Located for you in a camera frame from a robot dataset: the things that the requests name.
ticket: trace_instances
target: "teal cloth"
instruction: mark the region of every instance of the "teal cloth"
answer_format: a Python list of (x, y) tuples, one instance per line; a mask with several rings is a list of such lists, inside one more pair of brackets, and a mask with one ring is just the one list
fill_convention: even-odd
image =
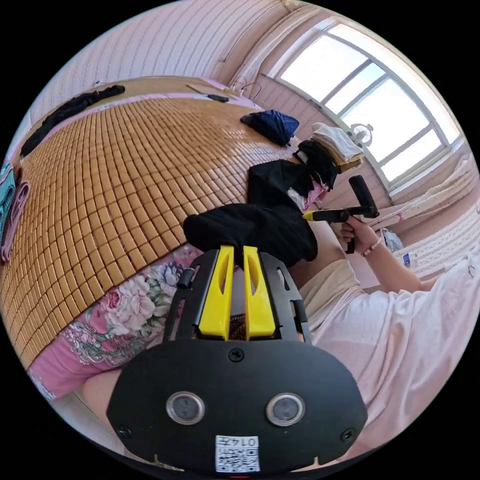
[(0, 170), (0, 243), (4, 237), (5, 221), (15, 195), (14, 170), (9, 162), (5, 162)]

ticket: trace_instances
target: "window frame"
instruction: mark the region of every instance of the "window frame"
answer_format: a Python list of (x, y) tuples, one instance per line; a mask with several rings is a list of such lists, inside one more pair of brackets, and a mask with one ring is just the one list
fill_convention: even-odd
[[(404, 92), (406, 95), (409, 96), (409, 98), (415, 103), (415, 105), (418, 107), (418, 109), (423, 113), (423, 115), (426, 117), (428, 120), (428, 125), (425, 127), (421, 132), (419, 132), (417, 135), (412, 137), (410, 140), (405, 142), (403, 145), (398, 147), (396, 150), (394, 150), (392, 153), (390, 153), (386, 158), (381, 160), (380, 162), (377, 161), (373, 155), (370, 153), (369, 149), (367, 147), (364, 147), (363, 150), (365, 152), (365, 157), (369, 161), (370, 165), (372, 168), (375, 170), (376, 174), (380, 178), (380, 180), (383, 182), (386, 190), (388, 193), (391, 193), (392, 191), (398, 190), (401, 188), (405, 183), (411, 181), (414, 179), (416, 176), (421, 174), (423, 171), (434, 165), (439, 159), (441, 159), (443, 156), (447, 155), (450, 153), (453, 149), (453, 146), (458, 142), (459, 138), (462, 136), (462, 130), (455, 119), (452, 115), (450, 116), (452, 121), (454, 122), (457, 130), (459, 131), (459, 136), (453, 140), (452, 143), (449, 143), (445, 133), (441, 129), (440, 125), (438, 124), (437, 120), (435, 117), (432, 115), (430, 110), (426, 107), (426, 105), (423, 103), (423, 101), (419, 98), (419, 96), (415, 93), (415, 91), (405, 82), (402, 80), (401, 77), (399, 77), (394, 71), (392, 71), (389, 67), (387, 67), (383, 62), (378, 60), (376, 57), (368, 53), (367, 51), (363, 50), (362, 48), (359, 48), (358, 46), (354, 45), (353, 43), (349, 42), (348, 40), (345, 40), (341, 37), (338, 37), (332, 33), (329, 33), (329, 30), (332, 29), (333, 27), (336, 27), (337, 25), (346, 25), (354, 30), (359, 31), (360, 33), (367, 35), (370, 37), (372, 40), (378, 42), (380, 45), (382, 45), (384, 48), (387, 48), (392, 55), (395, 55), (397, 58), (399, 58), (402, 62), (404, 62), (408, 67), (410, 67), (419, 77), (421, 80), (423, 80), (427, 86), (431, 89), (433, 94), (436, 96), (437, 100), (443, 104), (445, 107), (445, 103), (443, 100), (439, 97), (439, 95), (436, 93), (434, 89), (432, 89), (430, 82), (428, 79), (426, 79), (424, 76), (420, 74), (416, 69), (416, 67), (408, 61), (408, 59), (402, 57), (399, 55), (397, 51), (393, 51), (392, 47), (386, 44), (384, 40), (379, 38), (377, 35), (374, 33), (368, 31), (367, 29), (362, 29), (359, 27), (359, 25), (348, 21), (344, 18), (338, 18), (338, 17), (330, 17), (318, 24), (317, 26), (311, 28), (308, 32), (306, 32), (303, 35), (303, 38), (299, 39), (299, 41), (296, 42), (296, 45), (294, 49), (291, 51), (288, 56), (284, 56), (285, 61), (282, 63), (282, 65), (275, 65), (270, 73), (266, 75), (267, 77), (271, 78), (275, 82), (283, 85), (284, 87), (292, 90), (299, 96), (303, 97), (306, 101), (308, 101), (310, 104), (312, 104), (314, 107), (319, 109), (327, 118), (332, 120), (336, 125), (341, 127), (344, 131), (348, 132), (350, 131), (350, 127), (343, 122), (341, 119), (341, 116), (344, 115), (346, 112), (348, 112), (350, 109), (352, 109), (355, 105), (357, 105), (359, 102), (362, 101), (365, 97), (370, 95), (371, 92), (373, 92), (374, 89), (378, 88), (380, 85), (382, 85), (384, 82), (386, 82), (388, 79), (392, 79)], [(331, 92), (329, 92), (323, 99), (320, 101), (311, 97), (308, 95), (306, 92), (301, 90), (300, 88), (296, 87), (295, 85), (287, 82), (286, 80), (282, 79), (282, 75), (284, 72), (290, 67), (290, 65), (303, 53), (303, 51), (310, 47), (314, 42), (316, 42), (318, 39), (321, 37), (330, 37), (338, 42), (341, 42), (348, 47), (356, 50), (357, 52), (361, 53), (364, 55), (367, 60), (363, 62), (360, 66), (358, 66), (354, 71), (352, 71), (346, 78), (344, 78)], [(378, 67), (380, 67), (385, 74), (382, 75), (380, 78), (375, 80), (368, 88), (364, 89), (361, 93), (359, 93), (352, 101), (349, 102), (349, 104), (342, 109), (342, 111), (339, 112), (339, 114), (335, 114), (333, 111), (331, 111), (327, 106), (326, 103), (335, 95), (337, 94), (340, 90), (342, 90), (350, 80), (352, 80), (354, 77), (356, 77), (362, 70), (364, 70), (368, 65), (370, 64), (376, 64)], [(433, 130), (436, 135), (438, 136), (440, 140), (440, 145), (437, 147), (434, 151), (432, 151), (427, 157), (425, 157), (423, 160), (417, 162), (414, 166), (403, 172), (400, 176), (395, 178), (392, 181), (389, 181), (387, 177), (385, 176), (382, 166), (385, 165), (389, 160), (393, 159), (395, 156), (400, 154), (402, 151), (407, 149), (409, 146), (411, 146), (415, 141), (419, 140), (423, 135), (428, 133), (430, 130)]]

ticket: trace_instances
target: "hand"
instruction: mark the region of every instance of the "hand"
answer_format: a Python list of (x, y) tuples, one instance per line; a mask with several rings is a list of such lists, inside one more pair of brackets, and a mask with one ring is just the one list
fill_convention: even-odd
[(342, 224), (340, 235), (345, 243), (355, 238), (355, 251), (360, 255), (379, 239), (371, 227), (354, 216)]

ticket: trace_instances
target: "leg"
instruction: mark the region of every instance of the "leg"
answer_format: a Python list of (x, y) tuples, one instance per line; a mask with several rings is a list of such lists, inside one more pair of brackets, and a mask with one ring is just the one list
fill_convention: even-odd
[(337, 236), (326, 221), (311, 221), (309, 225), (315, 234), (318, 255), (311, 262), (301, 260), (290, 268), (290, 275), (299, 289), (331, 263), (347, 258)]

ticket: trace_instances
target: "phone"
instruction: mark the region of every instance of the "phone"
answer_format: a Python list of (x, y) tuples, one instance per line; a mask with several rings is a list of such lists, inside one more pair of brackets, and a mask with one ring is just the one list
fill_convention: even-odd
[(215, 95), (214, 93), (210, 93), (209, 95), (207, 95), (207, 97), (209, 99), (212, 99), (212, 100), (216, 100), (217, 102), (222, 102), (222, 103), (225, 103), (225, 102), (228, 102), (229, 101), (229, 98), (226, 97), (226, 96), (220, 96), (220, 95)]

